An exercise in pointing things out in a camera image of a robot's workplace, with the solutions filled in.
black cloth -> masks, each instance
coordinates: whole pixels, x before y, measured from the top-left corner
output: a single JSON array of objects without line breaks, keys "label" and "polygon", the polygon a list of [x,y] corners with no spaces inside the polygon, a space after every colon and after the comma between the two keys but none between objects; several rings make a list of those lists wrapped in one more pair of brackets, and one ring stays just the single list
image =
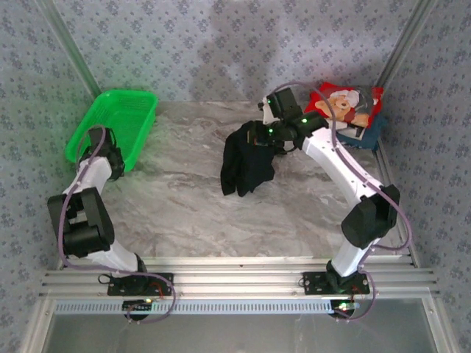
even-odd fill
[{"label": "black cloth", "polygon": [[224,195],[234,193],[242,197],[262,182],[273,180],[272,167],[275,148],[248,143],[247,133],[253,124],[263,129],[262,121],[249,121],[226,139],[221,169],[221,187]]}]

marble surface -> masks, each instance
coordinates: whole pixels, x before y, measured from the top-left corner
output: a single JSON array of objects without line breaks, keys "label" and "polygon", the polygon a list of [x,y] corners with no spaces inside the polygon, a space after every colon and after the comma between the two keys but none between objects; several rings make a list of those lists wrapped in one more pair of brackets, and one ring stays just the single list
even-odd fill
[{"label": "marble surface", "polygon": [[[332,256],[347,203],[301,151],[276,157],[275,179],[254,193],[222,195],[225,139],[255,119],[261,112],[252,102],[160,104],[134,170],[102,194],[118,241],[153,257]],[[378,177],[370,151],[351,152]]]}]

glass panel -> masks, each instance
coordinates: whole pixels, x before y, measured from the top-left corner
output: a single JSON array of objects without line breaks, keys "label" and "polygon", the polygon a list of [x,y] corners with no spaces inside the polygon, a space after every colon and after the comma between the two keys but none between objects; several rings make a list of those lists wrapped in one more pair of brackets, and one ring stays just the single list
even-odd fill
[{"label": "glass panel", "polygon": [[43,353],[436,352],[418,300],[379,300],[361,321],[328,315],[172,315],[127,324],[121,315],[55,315]]}]

patterned wall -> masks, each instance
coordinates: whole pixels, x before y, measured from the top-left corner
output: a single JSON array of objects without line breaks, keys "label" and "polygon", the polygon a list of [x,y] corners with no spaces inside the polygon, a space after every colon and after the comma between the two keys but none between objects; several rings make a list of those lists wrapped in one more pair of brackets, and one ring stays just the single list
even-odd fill
[{"label": "patterned wall", "polygon": [[371,85],[415,0],[63,0],[102,89],[257,100],[292,79]]},{"label": "patterned wall", "polygon": [[463,352],[471,352],[470,38],[470,2],[439,1],[384,99],[393,174]]},{"label": "patterned wall", "polygon": [[91,103],[33,0],[0,1],[0,352],[16,352],[43,270],[57,263],[48,196]]}]

wallpaper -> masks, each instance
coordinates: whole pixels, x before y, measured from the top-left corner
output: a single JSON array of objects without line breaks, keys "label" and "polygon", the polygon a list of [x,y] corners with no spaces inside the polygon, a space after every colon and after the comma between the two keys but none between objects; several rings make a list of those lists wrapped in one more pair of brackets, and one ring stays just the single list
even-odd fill
[{"label": "wallpaper", "polygon": [[43,271],[46,208],[70,182],[63,147],[91,101],[34,1],[0,1],[0,352],[16,352]]},{"label": "wallpaper", "polygon": [[240,101],[293,79],[374,84],[415,0],[56,3],[102,90]]},{"label": "wallpaper", "polygon": [[384,98],[393,174],[471,352],[471,4],[439,1]]}]

